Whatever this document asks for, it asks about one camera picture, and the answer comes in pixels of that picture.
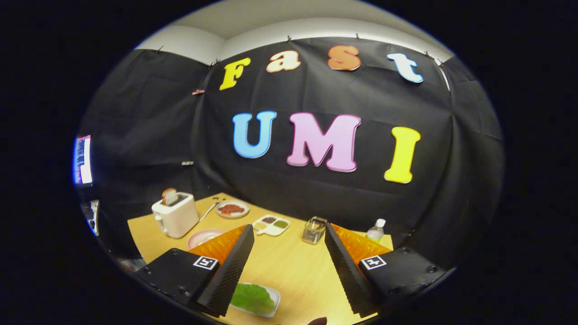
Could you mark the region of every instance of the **plate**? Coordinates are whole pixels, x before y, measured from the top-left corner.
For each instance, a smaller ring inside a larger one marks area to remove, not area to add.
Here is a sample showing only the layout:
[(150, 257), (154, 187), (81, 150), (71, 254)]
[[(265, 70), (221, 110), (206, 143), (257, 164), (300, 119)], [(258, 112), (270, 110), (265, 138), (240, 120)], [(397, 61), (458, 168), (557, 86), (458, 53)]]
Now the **plate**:
[(287, 219), (274, 215), (264, 215), (253, 223), (253, 229), (257, 230), (257, 235), (279, 236), (290, 225), (291, 222)]
[[(254, 285), (255, 283), (243, 282), (243, 283), (241, 283), (241, 284), (242, 284), (242, 285)], [(263, 317), (268, 317), (268, 318), (271, 318), (271, 317), (275, 316), (275, 313), (277, 312), (277, 308), (279, 307), (279, 301), (281, 301), (281, 294), (279, 293), (279, 291), (277, 291), (277, 290), (275, 290), (275, 289), (273, 289), (273, 288), (268, 288), (268, 287), (261, 286), (261, 285), (257, 285), (257, 286), (259, 286), (259, 287), (267, 290), (267, 292), (269, 293), (269, 298), (271, 298), (271, 300), (273, 300), (273, 303), (275, 303), (275, 310), (274, 310), (274, 311), (272, 311), (271, 313), (269, 313), (269, 314), (267, 314), (267, 315), (262, 315), (262, 314), (250, 312), (250, 311), (245, 310), (245, 309), (243, 309), (243, 308), (235, 307), (235, 306), (233, 306), (233, 305), (231, 305), (231, 304), (229, 304), (229, 306), (231, 306), (231, 307), (233, 307), (233, 308), (235, 308), (235, 309), (238, 309), (238, 310), (240, 310), (240, 311), (244, 311), (244, 312), (246, 312), (246, 313), (252, 313), (252, 314), (257, 315), (257, 316), (263, 316)]]
[[(219, 208), (222, 208), (222, 207), (226, 206), (227, 204), (234, 204), (236, 206), (239, 206), (239, 207), (243, 208), (244, 211), (243, 212), (231, 212), (230, 215), (226, 215), (224, 213), (221, 213), (221, 211), (219, 211)], [(239, 201), (239, 200), (227, 200), (227, 201), (223, 201), (223, 202), (217, 204), (217, 206), (215, 207), (215, 210), (217, 211), (217, 214), (223, 218), (237, 219), (237, 218), (246, 216), (247, 213), (249, 213), (249, 204), (246, 204), (245, 202)]]
[(196, 232), (195, 234), (193, 234), (187, 242), (187, 246), (189, 249), (193, 249), (197, 246), (199, 246), (200, 244), (209, 241), (213, 238), (215, 238), (216, 236), (222, 235), (225, 232), (223, 230), (218, 230), (218, 229), (207, 229), (207, 230), (201, 230), (199, 232)]

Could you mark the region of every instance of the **white dish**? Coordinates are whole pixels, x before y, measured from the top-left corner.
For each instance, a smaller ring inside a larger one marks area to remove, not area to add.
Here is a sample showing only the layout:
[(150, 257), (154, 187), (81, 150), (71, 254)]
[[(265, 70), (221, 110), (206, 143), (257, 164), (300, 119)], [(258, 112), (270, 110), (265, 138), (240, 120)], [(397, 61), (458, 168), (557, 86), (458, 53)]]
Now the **white dish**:
[[(221, 213), (221, 211), (219, 211), (219, 208), (222, 208), (222, 207), (226, 206), (227, 204), (234, 204), (236, 206), (239, 206), (239, 207), (243, 208), (244, 211), (243, 212), (233, 212), (230, 215), (225, 215), (225, 214)], [(237, 219), (240, 217), (244, 217), (247, 215), (247, 213), (249, 213), (249, 204), (246, 204), (245, 202), (239, 201), (239, 200), (227, 200), (227, 201), (223, 201), (223, 202), (217, 204), (217, 206), (215, 206), (215, 210), (217, 211), (217, 214), (223, 218)]]
[[(253, 285), (254, 283), (243, 282), (243, 283), (241, 283), (241, 284), (242, 284), (242, 285)], [(254, 313), (254, 312), (250, 312), (250, 311), (245, 310), (245, 309), (240, 308), (240, 307), (233, 306), (233, 305), (231, 305), (231, 304), (229, 304), (229, 306), (231, 306), (231, 307), (233, 307), (233, 308), (235, 308), (235, 309), (238, 309), (238, 310), (240, 310), (240, 311), (244, 311), (244, 312), (247, 312), (247, 313), (252, 313), (252, 314), (257, 315), (257, 316), (263, 316), (263, 317), (268, 317), (268, 318), (271, 318), (271, 317), (275, 316), (275, 313), (277, 312), (277, 308), (279, 307), (279, 301), (281, 301), (281, 294), (279, 293), (279, 291), (277, 291), (277, 290), (275, 290), (275, 289), (268, 288), (268, 287), (261, 286), (261, 285), (257, 285), (257, 286), (259, 286), (259, 287), (267, 290), (267, 292), (269, 293), (269, 298), (271, 298), (271, 300), (273, 300), (273, 303), (275, 303), (275, 310), (274, 310), (274, 311), (272, 311), (271, 313), (269, 313), (269, 314), (267, 314), (267, 315), (261, 315), (261, 314), (257, 314), (257, 313)]]
[[(267, 223), (267, 222), (263, 221), (263, 219), (268, 218), (268, 217), (274, 218), (275, 220), (271, 223)], [(285, 228), (280, 228), (280, 227), (275, 225), (275, 223), (277, 221), (286, 222), (287, 226)], [(259, 229), (259, 226), (257, 225), (258, 223), (262, 223), (262, 224), (266, 225), (266, 227), (263, 229)], [(257, 230), (257, 235), (268, 234), (270, 236), (279, 236), (280, 234), (283, 233), (283, 231), (285, 231), (285, 229), (289, 228), (290, 225), (291, 225), (291, 222), (287, 219), (277, 217), (274, 215), (264, 215), (263, 217), (260, 217), (255, 222), (253, 222), (253, 229)]]

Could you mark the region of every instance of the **monitor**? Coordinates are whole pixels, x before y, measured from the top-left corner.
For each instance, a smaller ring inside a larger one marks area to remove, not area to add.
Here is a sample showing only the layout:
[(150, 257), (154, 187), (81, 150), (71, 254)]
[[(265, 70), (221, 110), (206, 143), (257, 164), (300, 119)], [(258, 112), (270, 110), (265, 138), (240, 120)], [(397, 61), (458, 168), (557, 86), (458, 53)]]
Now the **monitor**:
[(74, 183), (77, 187), (92, 186), (92, 170), (90, 167), (90, 135), (76, 138), (73, 161)]

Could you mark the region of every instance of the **white toaster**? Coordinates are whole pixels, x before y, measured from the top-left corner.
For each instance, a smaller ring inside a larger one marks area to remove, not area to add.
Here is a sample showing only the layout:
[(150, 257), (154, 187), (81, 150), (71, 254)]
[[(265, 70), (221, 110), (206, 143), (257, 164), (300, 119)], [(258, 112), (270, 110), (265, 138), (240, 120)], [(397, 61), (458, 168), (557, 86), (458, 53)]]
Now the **white toaster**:
[(172, 238), (181, 238), (199, 222), (199, 213), (192, 194), (177, 192), (177, 195), (185, 198), (173, 206), (164, 205), (162, 200), (152, 206), (154, 220), (163, 234)]

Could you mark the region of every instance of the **green lettuce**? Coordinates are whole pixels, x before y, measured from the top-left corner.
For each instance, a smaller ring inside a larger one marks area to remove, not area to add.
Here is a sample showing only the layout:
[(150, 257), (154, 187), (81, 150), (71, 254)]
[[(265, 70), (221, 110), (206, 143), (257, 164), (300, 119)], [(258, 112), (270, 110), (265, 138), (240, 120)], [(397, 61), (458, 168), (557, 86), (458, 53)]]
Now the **green lettuce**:
[(243, 283), (237, 284), (231, 305), (259, 315), (267, 315), (275, 310), (275, 303), (265, 288)]

